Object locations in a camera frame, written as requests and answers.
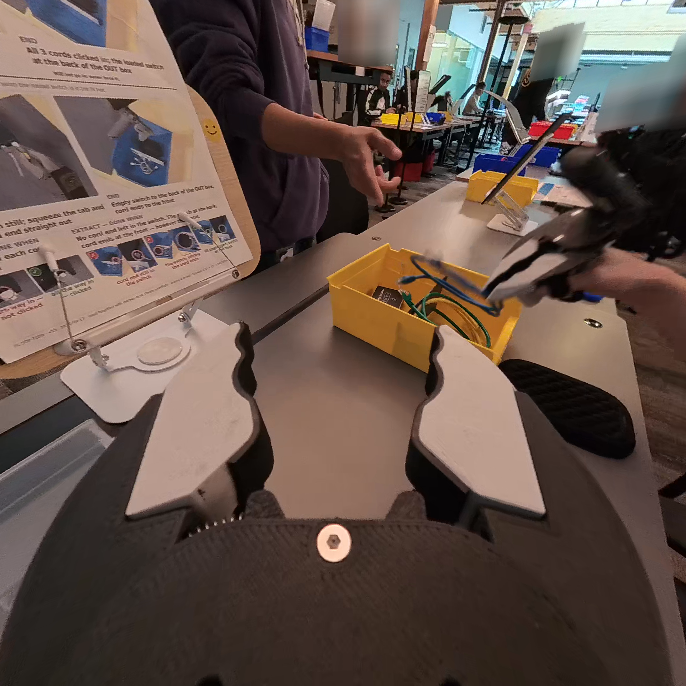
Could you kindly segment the red plastic bin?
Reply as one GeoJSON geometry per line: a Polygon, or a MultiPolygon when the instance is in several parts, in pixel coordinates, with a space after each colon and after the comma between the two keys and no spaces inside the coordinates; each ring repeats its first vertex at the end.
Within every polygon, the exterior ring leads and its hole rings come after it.
{"type": "MultiPolygon", "coordinates": [[[[536,121],[533,122],[528,130],[528,134],[532,138],[538,138],[545,135],[545,133],[552,127],[553,122],[550,121],[536,121]]],[[[562,123],[553,133],[553,139],[570,140],[578,130],[577,124],[568,122],[562,123]]]]}

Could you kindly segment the yellow plastic bin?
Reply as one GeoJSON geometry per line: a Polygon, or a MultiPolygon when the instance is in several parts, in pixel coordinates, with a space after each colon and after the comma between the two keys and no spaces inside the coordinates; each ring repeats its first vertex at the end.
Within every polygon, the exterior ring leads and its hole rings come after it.
{"type": "Polygon", "coordinates": [[[333,325],[423,372],[439,327],[499,364],[523,308],[513,298],[490,304],[482,296],[487,280],[385,244],[328,276],[333,325]],[[378,285],[401,291],[401,310],[371,297],[378,285]]]}

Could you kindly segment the clear plastic container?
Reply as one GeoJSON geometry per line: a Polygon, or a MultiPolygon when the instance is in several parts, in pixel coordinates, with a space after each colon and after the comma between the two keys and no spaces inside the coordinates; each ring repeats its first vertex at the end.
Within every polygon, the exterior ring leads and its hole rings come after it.
{"type": "Polygon", "coordinates": [[[1,612],[8,613],[32,558],[66,498],[113,442],[90,419],[1,476],[1,612]]]}

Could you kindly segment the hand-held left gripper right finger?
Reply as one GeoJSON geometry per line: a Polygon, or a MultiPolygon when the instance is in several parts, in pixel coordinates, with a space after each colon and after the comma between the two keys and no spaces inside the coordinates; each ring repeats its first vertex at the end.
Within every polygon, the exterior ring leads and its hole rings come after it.
{"type": "Polygon", "coordinates": [[[447,326],[435,330],[425,399],[407,450],[407,479],[434,521],[475,521],[484,508],[545,518],[517,392],[447,326]]]}

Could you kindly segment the black textured pad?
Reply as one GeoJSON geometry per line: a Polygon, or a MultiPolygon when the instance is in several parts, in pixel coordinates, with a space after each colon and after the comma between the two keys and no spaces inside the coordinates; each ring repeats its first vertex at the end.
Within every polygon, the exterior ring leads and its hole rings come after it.
{"type": "Polygon", "coordinates": [[[597,456],[626,459],[635,450],[632,416],[615,396],[570,375],[524,359],[499,369],[526,394],[570,444],[597,456]]]}

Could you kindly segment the person's right hand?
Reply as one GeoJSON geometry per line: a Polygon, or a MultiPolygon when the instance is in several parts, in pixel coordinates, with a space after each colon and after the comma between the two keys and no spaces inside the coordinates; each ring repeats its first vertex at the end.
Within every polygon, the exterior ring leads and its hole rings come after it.
{"type": "Polygon", "coordinates": [[[573,291],[620,300],[643,316],[685,360],[685,278],[636,254],[608,247],[569,278],[573,291]]]}

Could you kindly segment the black chair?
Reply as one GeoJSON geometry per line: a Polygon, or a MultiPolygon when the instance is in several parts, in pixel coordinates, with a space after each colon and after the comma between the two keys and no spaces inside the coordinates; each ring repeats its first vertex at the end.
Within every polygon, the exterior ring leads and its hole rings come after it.
{"type": "Polygon", "coordinates": [[[322,159],[329,175],[329,206],[315,240],[318,244],[339,234],[360,235],[370,218],[367,197],[352,187],[343,165],[322,159]]]}

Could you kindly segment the small yellow bin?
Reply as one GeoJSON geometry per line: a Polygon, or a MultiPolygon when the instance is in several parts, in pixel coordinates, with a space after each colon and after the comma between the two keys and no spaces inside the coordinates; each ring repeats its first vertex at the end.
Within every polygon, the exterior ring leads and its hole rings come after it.
{"type": "MultiPolygon", "coordinates": [[[[474,172],[468,181],[466,199],[471,202],[482,203],[486,196],[505,178],[505,174],[495,171],[479,170],[474,172]]],[[[515,176],[505,185],[499,198],[505,194],[516,201],[519,207],[530,205],[539,187],[539,180],[527,176],[515,176]]]]}

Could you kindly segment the clear acrylic stand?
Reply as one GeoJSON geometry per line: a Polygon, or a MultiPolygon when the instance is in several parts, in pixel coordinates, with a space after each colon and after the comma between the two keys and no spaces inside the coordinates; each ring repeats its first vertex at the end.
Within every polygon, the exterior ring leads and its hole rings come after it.
{"type": "Polygon", "coordinates": [[[538,227],[538,222],[531,220],[525,210],[504,190],[494,198],[494,204],[499,207],[499,213],[487,223],[487,229],[523,237],[538,227]]]}

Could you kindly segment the white metal board stand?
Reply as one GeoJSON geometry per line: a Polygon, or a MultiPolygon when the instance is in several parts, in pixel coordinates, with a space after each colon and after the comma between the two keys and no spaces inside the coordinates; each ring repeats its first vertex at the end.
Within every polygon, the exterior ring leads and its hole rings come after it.
{"type": "Polygon", "coordinates": [[[103,422],[123,424],[164,392],[195,356],[213,351],[215,339],[236,358],[241,324],[225,324],[193,304],[92,349],[60,373],[64,385],[103,422]]]}

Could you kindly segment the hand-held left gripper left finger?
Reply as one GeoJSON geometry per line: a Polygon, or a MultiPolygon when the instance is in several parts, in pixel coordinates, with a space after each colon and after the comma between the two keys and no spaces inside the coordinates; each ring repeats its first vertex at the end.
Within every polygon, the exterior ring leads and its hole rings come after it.
{"type": "Polygon", "coordinates": [[[262,489],[274,466],[254,399],[251,331],[231,324],[167,384],[134,481],[131,519],[189,509],[205,523],[228,521],[262,489]]]}

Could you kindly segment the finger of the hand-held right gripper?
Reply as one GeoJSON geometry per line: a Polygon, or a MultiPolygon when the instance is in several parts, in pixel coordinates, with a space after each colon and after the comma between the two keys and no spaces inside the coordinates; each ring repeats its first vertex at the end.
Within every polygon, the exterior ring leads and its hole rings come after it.
{"type": "Polygon", "coordinates": [[[518,249],[504,257],[482,289],[490,304],[515,298],[527,307],[542,298],[564,300],[570,296],[569,273],[576,267],[576,251],[518,249]]]}
{"type": "Polygon", "coordinates": [[[558,214],[519,238],[508,268],[572,268],[611,245],[611,227],[589,208],[558,214]]]}

